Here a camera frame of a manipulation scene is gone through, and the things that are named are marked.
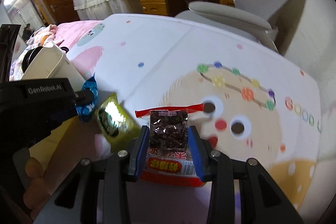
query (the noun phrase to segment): dried fruit bag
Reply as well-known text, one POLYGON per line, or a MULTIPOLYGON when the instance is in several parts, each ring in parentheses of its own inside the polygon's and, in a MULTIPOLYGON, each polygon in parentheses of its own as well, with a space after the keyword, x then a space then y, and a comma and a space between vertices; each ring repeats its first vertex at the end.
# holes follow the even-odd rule
POLYGON ((150 117, 150 142, 142 179, 171 185, 203 185, 188 149, 188 116, 202 110, 203 104, 199 104, 135 112, 138 118, 150 117))

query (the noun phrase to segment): green snack packet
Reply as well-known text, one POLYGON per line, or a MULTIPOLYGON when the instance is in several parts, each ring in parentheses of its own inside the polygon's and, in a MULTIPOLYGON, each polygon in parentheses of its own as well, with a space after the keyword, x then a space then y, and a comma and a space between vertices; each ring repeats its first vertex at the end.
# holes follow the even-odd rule
POLYGON ((111 144, 111 152, 124 149, 130 140, 140 133, 140 127, 118 104, 116 93, 112 93, 95 111, 100 130, 111 144))

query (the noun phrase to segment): cartoon face print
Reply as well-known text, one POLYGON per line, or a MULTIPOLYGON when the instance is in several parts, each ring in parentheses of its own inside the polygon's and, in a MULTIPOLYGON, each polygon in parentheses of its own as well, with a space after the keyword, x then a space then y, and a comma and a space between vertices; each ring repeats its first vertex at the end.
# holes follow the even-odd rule
POLYGON ((83 46, 90 42, 94 37, 99 35, 102 30, 104 30, 105 25, 103 23, 99 23, 98 25, 94 26, 94 28, 89 31, 85 36, 83 36, 78 42, 77 46, 83 46))
POLYGON ((232 159, 254 157, 269 168, 282 140, 274 92, 237 69, 203 66, 178 79, 161 105, 203 102, 204 113, 190 118, 201 137, 232 159))

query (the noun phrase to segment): blue snack packet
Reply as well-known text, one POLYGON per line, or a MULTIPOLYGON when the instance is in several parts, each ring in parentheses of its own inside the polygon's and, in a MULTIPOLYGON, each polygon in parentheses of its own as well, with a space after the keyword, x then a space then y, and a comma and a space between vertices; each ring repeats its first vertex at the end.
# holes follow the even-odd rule
POLYGON ((98 87, 94 75, 84 83, 82 90, 85 89, 89 89, 93 93, 94 100, 85 106, 77 106, 76 110, 79 119, 83 122, 88 122, 93 115, 93 111, 98 100, 98 87))

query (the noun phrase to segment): snack bag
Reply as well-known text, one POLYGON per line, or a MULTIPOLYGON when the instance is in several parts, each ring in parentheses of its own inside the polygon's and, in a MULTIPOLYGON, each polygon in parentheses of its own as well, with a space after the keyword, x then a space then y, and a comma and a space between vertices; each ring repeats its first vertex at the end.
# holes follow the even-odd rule
POLYGON ((90 79, 86 80, 82 90, 89 89, 94 96, 93 102, 87 104, 85 106, 77 106, 76 110, 78 113, 78 117, 82 122, 88 122, 93 116, 93 110, 95 109, 97 100, 98 100, 98 87, 97 82, 95 80, 95 75, 93 75, 90 79))
POLYGON ((160 107, 136 111, 138 118, 150 117, 150 143, 143 180, 199 187, 188 144, 188 115, 203 110, 203 104, 187 107, 160 107))
POLYGON ((186 151, 188 145, 188 112, 152 110, 150 121, 150 148, 186 151))
POLYGON ((124 149, 140 133, 140 127, 118 104, 116 93, 102 103, 95 116, 101 132, 111 144, 111 152, 124 149))

